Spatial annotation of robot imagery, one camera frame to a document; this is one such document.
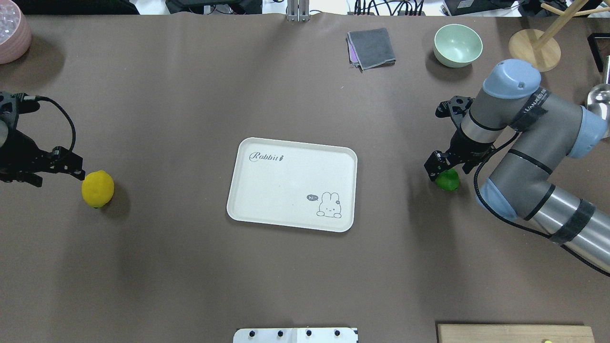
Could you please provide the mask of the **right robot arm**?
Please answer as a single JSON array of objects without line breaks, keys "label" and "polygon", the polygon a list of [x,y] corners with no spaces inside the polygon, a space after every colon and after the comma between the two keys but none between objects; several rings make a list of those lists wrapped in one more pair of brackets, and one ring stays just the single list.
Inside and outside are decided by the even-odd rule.
[{"label": "right robot arm", "polygon": [[501,221],[544,237],[609,275],[609,216],[549,182],[564,158],[586,156],[607,121],[541,87],[531,63],[500,61],[474,97],[441,102],[436,117],[456,127],[448,150],[425,162],[429,179],[462,165],[474,172],[482,207]]}]

